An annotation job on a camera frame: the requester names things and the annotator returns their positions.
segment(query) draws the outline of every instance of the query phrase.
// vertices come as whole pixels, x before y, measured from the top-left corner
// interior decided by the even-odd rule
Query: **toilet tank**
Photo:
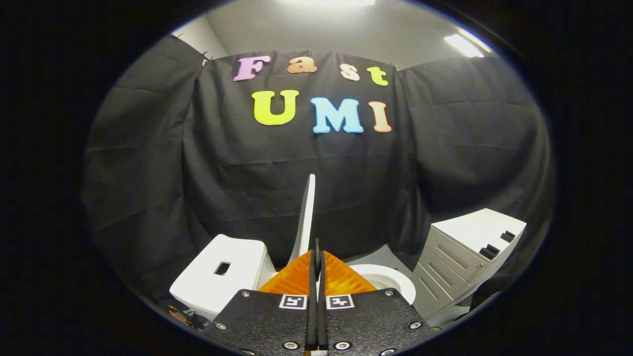
[[[169,292],[213,320],[240,289],[258,289],[275,274],[263,242],[220,234],[173,282]]]

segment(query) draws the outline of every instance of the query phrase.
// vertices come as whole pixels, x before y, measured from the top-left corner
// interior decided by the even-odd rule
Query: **toilet bowl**
[[[366,264],[351,265],[349,267],[363,276],[377,289],[395,288],[409,304],[413,304],[415,300],[415,286],[404,274],[382,265]]]

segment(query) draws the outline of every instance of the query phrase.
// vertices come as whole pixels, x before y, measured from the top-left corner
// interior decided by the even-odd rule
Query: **white cabinet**
[[[499,270],[525,225],[490,209],[431,224],[411,275],[418,313],[432,317],[473,293]]]

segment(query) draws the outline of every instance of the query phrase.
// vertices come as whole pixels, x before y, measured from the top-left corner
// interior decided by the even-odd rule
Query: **colorful foam letter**
[[[378,67],[370,67],[367,68],[367,71],[370,72],[372,74],[372,80],[374,83],[380,85],[380,86],[386,86],[387,84],[389,84],[388,81],[384,80],[382,78],[383,75],[387,75],[385,72],[381,71],[380,68]]]
[[[339,68],[341,69],[341,75],[343,76],[343,78],[349,80],[360,79],[360,76],[358,75],[358,70],[353,65],[342,63],[341,65],[339,65]]]
[[[310,57],[297,57],[290,60],[288,72],[290,73],[312,73],[317,70],[315,61]]]
[[[238,62],[240,65],[237,75],[233,78],[234,82],[255,78],[253,70],[259,72],[264,67],[263,62],[270,62],[270,56],[247,57],[242,58]]]
[[[330,121],[332,128],[338,132],[341,129],[343,120],[345,120],[345,126],[343,130],[345,132],[363,132],[363,127],[358,120],[358,100],[355,99],[343,99],[339,109],[336,110],[334,105],[327,98],[312,98],[310,103],[313,103],[316,108],[316,126],[312,128],[312,131],[317,134],[324,134],[330,132],[330,127],[327,125],[327,121]]]
[[[376,132],[391,132],[391,126],[387,122],[387,116],[385,115],[385,108],[387,105],[381,101],[370,101],[369,106],[373,109],[373,117],[376,120],[376,125],[373,129]]]
[[[253,114],[255,120],[264,125],[283,125],[294,118],[296,111],[295,98],[299,95],[296,90],[283,90],[279,94],[284,97],[284,112],[273,114],[270,112],[270,100],[275,96],[274,91],[256,91],[251,95],[255,99]]]

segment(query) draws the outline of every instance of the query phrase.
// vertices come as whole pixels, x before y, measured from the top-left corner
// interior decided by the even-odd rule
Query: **drawer handle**
[[[424,285],[424,287],[427,288],[427,290],[429,291],[429,293],[431,293],[433,298],[435,298],[437,300],[437,295],[435,293],[433,293],[433,291],[429,288],[429,285],[424,281],[424,279],[420,278],[420,282],[422,282],[422,285]]]
[[[462,261],[459,257],[457,257],[453,252],[450,252],[446,247],[440,245],[439,243],[437,244],[437,249],[440,250],[443,254],[445,254],[448,258],[450,258],[451,260],[453,260],[453,262],[455,262],[456,264],[458,264],[461,268],[463,268],[464,270],[468,269],[468,264],[464,261]]]
[[[440,272],[437,267],[433,264],[433,262],[429,262],[429,268],[431,268],[431,270],[433,270],[433,272],[435,272],[440,279],[442,279],[442,281],[444,281],[444,283],[446,283],[449,287],[453,286],[453,282],[451,282],[450,279],[448,279],[448,277],[446,277],[442,272]]]

